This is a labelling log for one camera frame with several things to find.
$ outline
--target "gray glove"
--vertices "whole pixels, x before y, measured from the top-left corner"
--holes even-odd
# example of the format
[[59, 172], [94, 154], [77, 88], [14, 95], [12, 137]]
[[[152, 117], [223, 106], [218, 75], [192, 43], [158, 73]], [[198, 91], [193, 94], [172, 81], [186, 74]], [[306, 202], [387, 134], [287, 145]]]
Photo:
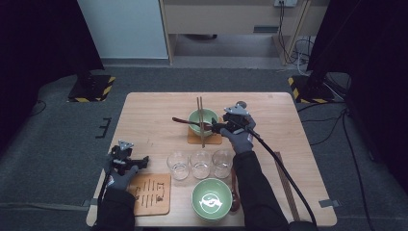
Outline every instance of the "gray glove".
[[[104, 167], [104, 169], [105, 172], [108, 173], [109, 168]], [[112, 169], [106, 187], [110, 189], [126, 191], [130, 180], [136, 175], [136, 173], [138, 173], [138, 170], [139, 168], [137, 166], [133, 166], [124, 175], [121, 176], [116, 172], [116, 170]]]
[[[249, 121], [249, 124], [246, 126], [246, 128], [253, 129], [256, 125], [253, 118], [251, 116], [248, 116], [246, 117], [246, 119]], [[253, 137], [247, 131], [243, 131], [237, 135], [234, 135], [227, 129], [221, 128], [220, 134], [223, 137], [228, 138], [236, 154], [241, 154], [243, 152], [252, 151], [252, 147], [254, 146], [252, 144]]]

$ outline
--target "gray carpet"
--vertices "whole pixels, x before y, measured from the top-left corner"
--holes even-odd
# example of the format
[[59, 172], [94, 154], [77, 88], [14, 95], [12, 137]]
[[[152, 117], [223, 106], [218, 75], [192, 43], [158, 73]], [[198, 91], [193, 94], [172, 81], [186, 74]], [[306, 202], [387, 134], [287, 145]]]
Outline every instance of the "gray carpet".
[[[22, 126], [0, 159], [0, 203], [45, 203], [72, 205], [80, 209], [91, 199], [109, 151], [125, 97], [133, 91], [286, 91], [295, 70], [188, 69], [109, 67], [116, 77], [104, 102], [68, 103], [75, 76], [44, 86], [33, 114]], [[296, 104], [297, 109], [305, 104]], [[316, 106], [299, 113], [302, 120], [339, 116], [344, 104]], [[112, 123], [105, 139], [96, 139]], [[304, 122], [310, 143], [324, 140], [336, 120]], [[370, 160], [368, 151], [345, 118], [360, 167], [372, 224], [376, 230], [408, 230], [408, 196], [381, 164]], [[332, 199], [338, 223], [320, 230], [370, 230], [363, 207], [350, 149], [339, 121], [330, 138], [312, 146], [323, 181]], [[84, 211], [35, 208], [0, 209], [0, 230], [88, 230]]]

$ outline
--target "wooden coaster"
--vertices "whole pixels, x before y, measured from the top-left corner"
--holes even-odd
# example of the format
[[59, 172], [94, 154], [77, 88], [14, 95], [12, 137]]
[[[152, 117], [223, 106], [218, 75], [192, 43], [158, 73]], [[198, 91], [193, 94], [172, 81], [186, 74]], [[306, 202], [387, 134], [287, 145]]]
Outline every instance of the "wooden coaster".
[[138, 173], [128, 192], [135, 201], [135, 216], [165, 215], [170, 211], [170, 173]]

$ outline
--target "chopsticks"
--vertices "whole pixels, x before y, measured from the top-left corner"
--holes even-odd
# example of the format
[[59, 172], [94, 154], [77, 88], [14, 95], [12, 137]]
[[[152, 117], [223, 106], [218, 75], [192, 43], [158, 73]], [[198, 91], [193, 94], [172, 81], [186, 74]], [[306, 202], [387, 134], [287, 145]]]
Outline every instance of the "chopsticks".
[[200, 137], [201, 137], [201, 146], [204, 148], [205, 147], [205, 141], [204, 141], [204, 116], [203, 116], [203, 99], [200, 96], [199, 98], [197, 97], [197, 111], [198, 111], [198, 119], [200, 123]]

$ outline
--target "yellow and black striped marker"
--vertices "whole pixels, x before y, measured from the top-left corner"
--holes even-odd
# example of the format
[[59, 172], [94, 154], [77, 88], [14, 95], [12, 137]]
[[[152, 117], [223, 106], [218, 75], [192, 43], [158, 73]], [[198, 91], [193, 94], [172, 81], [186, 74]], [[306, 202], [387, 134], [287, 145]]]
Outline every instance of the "yellow and black striped marker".
[[296, 103], [330, 103], [334, 102], [333, 94], [329, 92], [318, 93], [318, 97], [308, 97], [302, 92], [302, 87], [307, 83], [307, 76], [293, 76], [288, 79]]
[[109, 92], [111, 91], [112, 85], [114, 84], [115, 77], [113, 76], [98, 76], [95, 78], [97, 80], [96, 90], [93, 92], [80, 92], [77, 94], [70, 94], [68, 96], [68, 102], [99, 102], [104, 101]]

